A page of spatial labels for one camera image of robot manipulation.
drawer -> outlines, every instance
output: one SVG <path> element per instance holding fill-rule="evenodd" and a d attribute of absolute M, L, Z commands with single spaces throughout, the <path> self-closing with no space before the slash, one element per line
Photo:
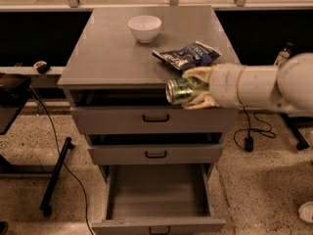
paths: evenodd
<path fill-rule="evenodd" d="M 95 165 L 215 164 L 221 144 L 99 146 L 88 149 Z"/>
<path fill-rule="evenodd" d="M 104 219 L 97 235 L 217 232 L 201 164 L 110 166 Z"/>
<path fill-rule="evenodd" d="M 181 108 L 72 108 L 82 134 L 226 132 L 237 110 Z"/>

drawer handle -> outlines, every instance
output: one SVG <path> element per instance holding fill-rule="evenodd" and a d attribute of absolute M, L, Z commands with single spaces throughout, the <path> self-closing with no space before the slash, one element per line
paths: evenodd
<path fill-rule="evenodd" d="M 149 152 L 145 153 L 147 159 L 164 159 L 167 156 L 167 152 L 164 151 L 162 154 L 152 154 Z"/>
<path fill-rule="evenodd" d="M 165 118 L 147 117 L 146 115 L 143 115 L 143 121 L 145 121 L 145 122 L 165 122 L 165 121 L 169 121 L 169 114 L 166 114 Z"/>
<path fill-rule="evenodd" d="M 167 229 L 166 232 L 156 232 L 157 230 L 163 231 L 165 228 Z M 149 227 L 149 233 L 150 233 L 150 235 L 169 235 L 170 234 L 170 226 L 167 226 L 167 227 Z"/>

can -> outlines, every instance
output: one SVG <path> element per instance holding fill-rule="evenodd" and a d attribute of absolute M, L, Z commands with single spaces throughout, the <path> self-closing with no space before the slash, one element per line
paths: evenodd
<path fill-rule="evenodd" d="M 167 101 L 172 105 L 186 104 L 205 90 L 208 83 L 196 77 L 170 79 L 165 87 Z"/>

power cord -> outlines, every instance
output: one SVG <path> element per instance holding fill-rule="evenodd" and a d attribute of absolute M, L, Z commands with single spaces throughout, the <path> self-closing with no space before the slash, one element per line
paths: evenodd
<path fill-rule="evenodd" d="M 57 144 L 57 151 L 59 153 L 59 155 L 61 154 L 60 153 L 60 147 L 59 147 L 59 143 L 58 143 L 58 137 L 57 137 L 57 131 L 56 131 L 56 128 L 55 128 L 55 124 L 53 123 L 51 117 L 50 117 L 50 114 L 46 108 L 46 106 L 44 105 L 44 103 L 42 102 L 42 100 L 40 98 L 38 98 L 36 96 L 35 93 L 32 93 L 33 96 L 36 98 L 36 100 L 38 100 L 38 102 L 40 103 L 40 105 L 42 106 L 42 108 L 44 109 L 44 111 L 46 112 L 50 122 L 51 122 L 51 125 L 52 125 L 52 128 L 53 128 L 53 132 L 54 132 L 54 136 L 55 136 L 55 141 L 56 141 L 56 144 Z M 92 231 L 90 225 L 89 225 L 89 221 L 88 221 L 88 200 L 87 200 L 87 194 L 86 194 L 86 190 L 82 184 L 82 182 L 78 179 L 78 177 L 76 175 L 74 175 L 74 173 L 72 173 L 70 171 L 70 169 L 67 167 L 67 165 L 65 163 L 63 163 L 63 166 L 67 169 L 67 171 L 69 172 L 69 174 L 71 174 L 75 179 L 76 181 L 79 183 L 79 185 L 81 186 L 81 189 L 83 191 L 83 194 L 84 194 L 84 198 L 85 198 L 85 220 L 86 220 L 86 224 L 88 226 L 88 229 L 90 231 L 90 234 L 94 235 L 94 232 Z"/>
<path fill-rule="evenodd" d="M 266 125 L 268 125 L 268 129 L 260 129 L 260 128 L 252 128 L 251 127 L 251 120 L 250 117 L 246 111 L 246 108 L 244 107 L 244 111 L 246 113 L 246 117 L 247 117 L 247 123 L 248 123 L 248 128 L 244 128 L 244 129 L 239 129 L 235 132 L 234 134 L 234 141 L 236 143 L 236 145 L 238 147 L 240 147 L 242 150 L 247 151 L 247 152 L 252 152 L 253 151 L 253 137 L 251 136 L 251 132 L 256 132 L 259 133 L 265 137 L 268 138 L 276 138 L 276 134 L 272 131 L 272 125 L 264 120 L 261 120 L 258 115 L 269 115 L 267 113 L 263 113 L 263 112 L 256 112 L 254 113 L 254 117 L 256 120 L 258 120 L 261 123 L 265 123 Z M 237 141 L 237 134 L 242 132 L 242 131 L 247 131 L 247 136 L 245 137 L 245 145 L 242 146 L 238 143 Z"/>

white bowl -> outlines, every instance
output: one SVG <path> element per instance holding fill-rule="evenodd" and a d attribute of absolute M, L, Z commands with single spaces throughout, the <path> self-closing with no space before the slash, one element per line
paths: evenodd
<path fill-rule="evenodd" d="M 162 21 L 154 16 L 138 16 L 128 21 L 131 33 L 142 43 L 149 43 L 159 33 Z"/>

